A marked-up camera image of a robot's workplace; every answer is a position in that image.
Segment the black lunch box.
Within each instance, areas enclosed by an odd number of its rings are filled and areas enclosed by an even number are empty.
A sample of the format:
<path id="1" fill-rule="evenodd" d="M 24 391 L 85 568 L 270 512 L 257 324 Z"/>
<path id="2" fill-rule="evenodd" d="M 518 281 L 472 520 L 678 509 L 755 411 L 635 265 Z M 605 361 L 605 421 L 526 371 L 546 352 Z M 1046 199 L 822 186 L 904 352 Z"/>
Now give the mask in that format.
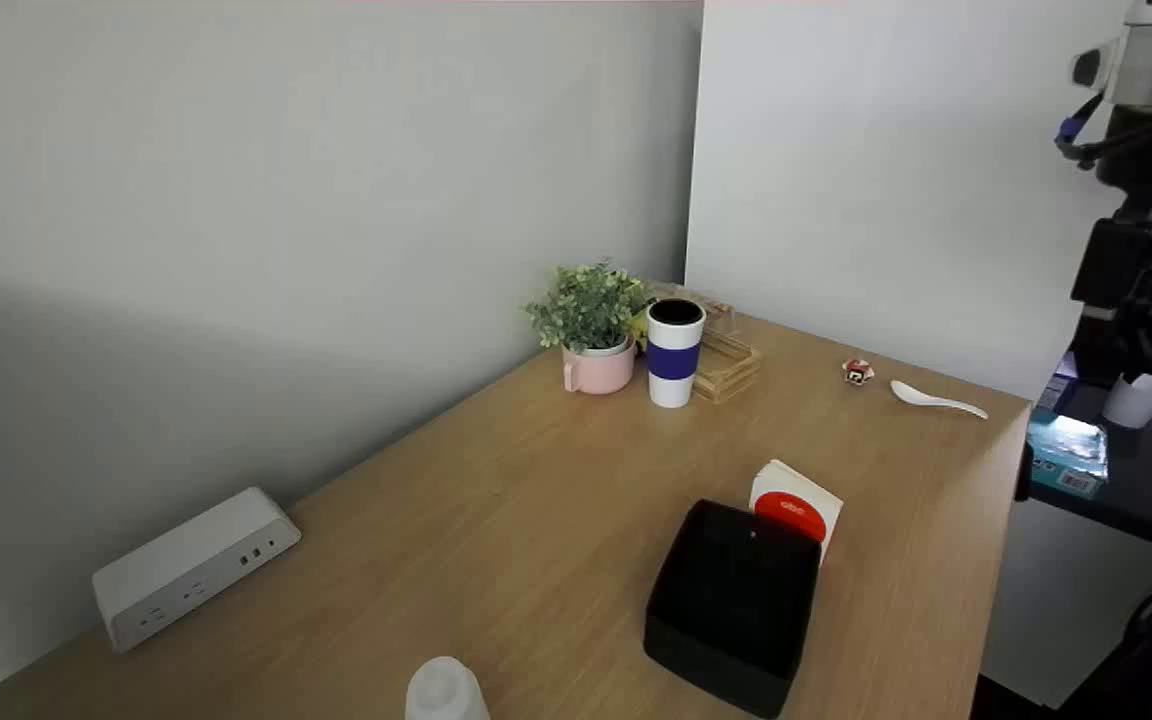
<path id="1" fill-rule="evenodd" d="M 813 538 L 695 500 L 652 584 L 645 653 L 752 717 L 775 717 L 806 658 L 815 568 Z"/>

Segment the white power strip box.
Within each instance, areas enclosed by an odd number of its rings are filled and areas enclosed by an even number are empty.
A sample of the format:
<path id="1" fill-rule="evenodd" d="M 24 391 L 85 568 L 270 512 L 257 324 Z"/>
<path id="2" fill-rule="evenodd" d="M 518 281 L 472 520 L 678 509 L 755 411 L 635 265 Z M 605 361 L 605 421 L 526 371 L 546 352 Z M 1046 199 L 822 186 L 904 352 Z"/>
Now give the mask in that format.
<path id="1" fill-rule="evenodd" d="M 297 545 L 299 530 L 262 487 L 205 509 L 92 574 L 108 644 L 132 653 Z"/>

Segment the blue tissue box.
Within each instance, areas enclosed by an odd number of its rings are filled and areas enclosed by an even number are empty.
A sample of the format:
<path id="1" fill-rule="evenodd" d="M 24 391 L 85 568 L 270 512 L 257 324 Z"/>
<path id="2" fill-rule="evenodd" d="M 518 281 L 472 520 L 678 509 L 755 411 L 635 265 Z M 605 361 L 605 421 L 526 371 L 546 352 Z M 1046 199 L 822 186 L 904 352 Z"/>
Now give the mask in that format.
<path id="1" fill-rule="evenodd" d="M 1098 496 L 1110 485 L 1110 434 L 1075 418 L 1038 418 L 1030 426 L 1030 471 L 1046 487 Z"/>

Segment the green plant pink pot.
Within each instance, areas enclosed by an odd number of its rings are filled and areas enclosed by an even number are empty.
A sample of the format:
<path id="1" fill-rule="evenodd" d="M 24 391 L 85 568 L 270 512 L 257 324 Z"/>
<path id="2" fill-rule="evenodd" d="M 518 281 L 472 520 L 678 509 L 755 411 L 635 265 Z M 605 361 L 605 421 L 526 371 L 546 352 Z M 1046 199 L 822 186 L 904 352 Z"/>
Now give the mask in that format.
<path id="1" fill-rule="evenodd" d="M 647 288 L 600 259 L 561 265 L 542 302 L 526 313 L 546 349 L 561 352 L 561 388 L 574 398 L 611 398 L 632 382 Z"/>

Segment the white cup blue band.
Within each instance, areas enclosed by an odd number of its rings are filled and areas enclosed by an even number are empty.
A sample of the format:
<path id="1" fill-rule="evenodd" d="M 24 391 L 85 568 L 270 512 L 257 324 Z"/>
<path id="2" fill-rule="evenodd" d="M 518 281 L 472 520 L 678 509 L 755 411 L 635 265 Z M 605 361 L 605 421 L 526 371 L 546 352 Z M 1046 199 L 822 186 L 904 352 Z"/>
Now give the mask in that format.
<path id="1" fill-rule="evenodd" d="M 686 407 L 691 399 L 704 344 L 704 308 L 695 302 L 655 302 L 647 308 L 647 399 Z"/>

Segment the wooden slat tray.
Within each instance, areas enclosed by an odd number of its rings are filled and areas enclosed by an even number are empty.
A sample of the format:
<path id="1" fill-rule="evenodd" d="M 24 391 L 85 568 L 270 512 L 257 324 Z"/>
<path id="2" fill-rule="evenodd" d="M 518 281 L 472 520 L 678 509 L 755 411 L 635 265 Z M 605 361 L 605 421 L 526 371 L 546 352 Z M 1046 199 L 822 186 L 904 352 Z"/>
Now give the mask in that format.
<path id="1" fill-rule="evenodd" d="M 761 352 L 752 344 L 728 339 L 728 338 L 710 338 L 699 344 L 699 371 L 695 371 L 695 388 L 710 399 L 728 399 L 740 388 L 752 384 L 761 363 Z"/>

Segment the small red white toy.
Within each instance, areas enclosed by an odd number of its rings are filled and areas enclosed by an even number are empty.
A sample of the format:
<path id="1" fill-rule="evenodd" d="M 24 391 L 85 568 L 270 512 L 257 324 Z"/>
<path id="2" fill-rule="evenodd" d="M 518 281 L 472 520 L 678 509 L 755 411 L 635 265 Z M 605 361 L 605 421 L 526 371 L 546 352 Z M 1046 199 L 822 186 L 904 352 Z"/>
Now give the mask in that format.
<path id="1" fill-rule="evenodd" d="M 846 361 L 842 371 L 848 384 L 867 384 L 877 377 L 872 361 L 865 358 Z"/>

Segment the white plastic spoon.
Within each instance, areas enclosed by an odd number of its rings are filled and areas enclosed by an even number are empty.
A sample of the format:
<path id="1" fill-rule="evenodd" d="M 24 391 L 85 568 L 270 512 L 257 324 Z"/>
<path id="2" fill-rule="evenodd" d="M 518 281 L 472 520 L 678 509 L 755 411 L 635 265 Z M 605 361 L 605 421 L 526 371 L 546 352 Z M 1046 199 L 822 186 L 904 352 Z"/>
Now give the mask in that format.
<path id="1" fill-rule="evenodd" d="M 978 407 L 978 404 L 966 404 L 966 399 L 954 399 L 954 398 L 938 398 L 938 391 L 920 391 L 920 388 L 914 388 L 914 384 L 904 384 L 904 382 L 889 382 L 889 388 L 894 388 L 894 398 L 897 398 L 899 404 L 910 404 L 910 407 L 943 407 L 943 411 L 959 411 L 959 418 L 990 421 L 990 411 Z"/>

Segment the white squeeze bottle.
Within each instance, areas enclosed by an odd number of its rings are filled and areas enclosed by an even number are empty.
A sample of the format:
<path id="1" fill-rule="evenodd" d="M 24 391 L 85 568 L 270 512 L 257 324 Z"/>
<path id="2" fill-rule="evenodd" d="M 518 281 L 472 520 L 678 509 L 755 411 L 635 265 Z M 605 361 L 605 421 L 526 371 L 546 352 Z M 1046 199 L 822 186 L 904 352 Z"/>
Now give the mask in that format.
<path id="1" fill-rule="evenodd" d="M 492 720 L 492 713 L 469 665 L 434 658 L 410 676 L 403 720 Z"/>

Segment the white paper cup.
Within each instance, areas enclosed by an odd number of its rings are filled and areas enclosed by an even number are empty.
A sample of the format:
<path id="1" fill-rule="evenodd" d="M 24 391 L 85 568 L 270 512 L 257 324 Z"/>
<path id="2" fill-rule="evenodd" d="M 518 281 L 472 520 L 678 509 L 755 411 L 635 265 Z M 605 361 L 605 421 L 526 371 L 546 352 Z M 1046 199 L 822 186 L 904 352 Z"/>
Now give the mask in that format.
<path id="1" fill-rule="evenodd" d="M 1152 426 L 1152 371 L 1119 377 L 1104 399 L 1104 421 L 1116 429 Z"/>

